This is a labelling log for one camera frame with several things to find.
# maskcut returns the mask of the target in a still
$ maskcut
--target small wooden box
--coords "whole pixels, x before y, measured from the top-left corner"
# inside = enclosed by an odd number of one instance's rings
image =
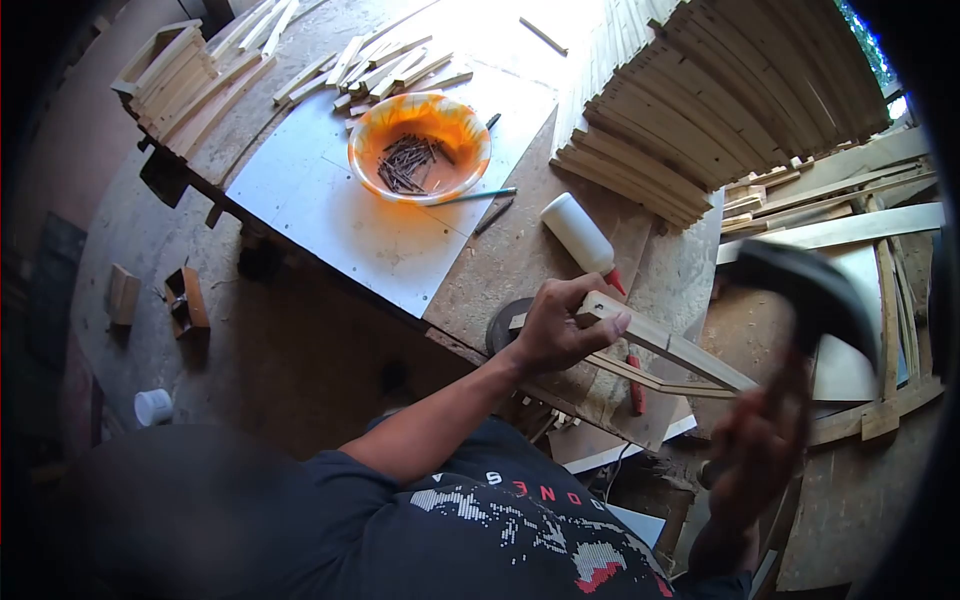
[[[188,331],[209,331],[210,320],[206,317],[204,297],[200,293],[200,277],[196,269],[177,269],[163,282],[163,290],[166,293],[175,338],[179,339]]]

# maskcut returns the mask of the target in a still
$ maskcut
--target red nozzle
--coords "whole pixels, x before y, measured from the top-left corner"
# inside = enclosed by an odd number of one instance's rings
[[[627,293],[623,291],[623,284],[620,283],[620,272],[616,269],[613,269],[609,273],[603,276],[603,280],[607,282],[607,285],[612,285],[616,288],[616,291],[620,294],[623,294],[623,297],[627,297]]]

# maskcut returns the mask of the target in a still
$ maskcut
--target foliage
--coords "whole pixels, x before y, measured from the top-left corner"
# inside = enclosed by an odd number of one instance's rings
[[[836,3],[840,13],[847,19],[847,24],[850,25],[856,41],[860,43],[863,54],[867,56],[867,61],[870,63],[870,68],[874,71],[874,77],[876,77],[880,87],[891,83],[897,78],[897,74],[894,72],[890,63],[887,62],[886,56],[884,56],[880,50],[879,41],[876,39],[876,36],[870,33],[870,29],[867,28],[867,23],[853,11],[846,0],[833,1]]]

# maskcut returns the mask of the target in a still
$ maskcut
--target printed graphic on shirt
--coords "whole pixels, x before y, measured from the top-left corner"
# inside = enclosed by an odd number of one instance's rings
[[[650,550],[629,531],[606,521],[559,515],[535,497],[524,495],[525,488],[514,494],[483,484],[456,485],[414,492],[410,503],[427,513],[456,517],[475,522],[485,529],[498,530],[498,535],[492,536],[491,540],[502,548],[514,548],[510,557],[512,565],[523,564],[533,552],[568,557],[574,567],[571,569],[571,583],[583,593],[596,591],[618,571],[632,571],[637,579],[653,578],[664,598],[673,596]],[[550,497],[546,490],[549,488],[544,488],[544,498]],[[477,497],[478,491],[484,497],[507,494],[514,505],[481,501]],[[571,504],[583,504],[576,494],[572,495],[576,502],[571,497]],[[605,514],[603,505],[597,504],[594,508]]]

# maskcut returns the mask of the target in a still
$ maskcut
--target hand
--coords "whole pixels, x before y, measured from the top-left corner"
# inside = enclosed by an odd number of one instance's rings
[[[579,276],[571,281],[547,279],[534,298],[520,336],[504,348],[524,376],[563,371],[588,354],[606,348],[623,335],[630,314],[623,312],[581,329],[574,316],[587,292],[607,292],[599,274]]]
[[[714,458],[729,455],[733,462],[710,491],[710,515],[730,531],[746,531],[756,522],[804,455],[813,400],[806,367],[791,371],[791,392],[778,414],[769,414],[767,391],[754,389],[713,430]]]

